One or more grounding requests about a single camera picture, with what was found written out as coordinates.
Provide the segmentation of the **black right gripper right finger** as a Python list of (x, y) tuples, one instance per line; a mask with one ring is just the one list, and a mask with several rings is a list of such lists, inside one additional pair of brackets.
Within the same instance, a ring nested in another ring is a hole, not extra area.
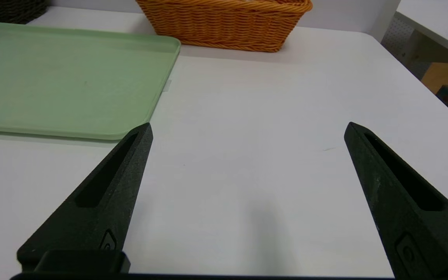
[(448, 279), (448, 199), (368, 128), (344, 140), (397, 279)]

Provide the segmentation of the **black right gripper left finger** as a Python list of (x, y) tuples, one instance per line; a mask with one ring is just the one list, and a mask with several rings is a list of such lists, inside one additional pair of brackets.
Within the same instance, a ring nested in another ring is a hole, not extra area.
[(128, 273), (123, 245), (153, 142), (133, 128), (17, 251), (22, 274)]

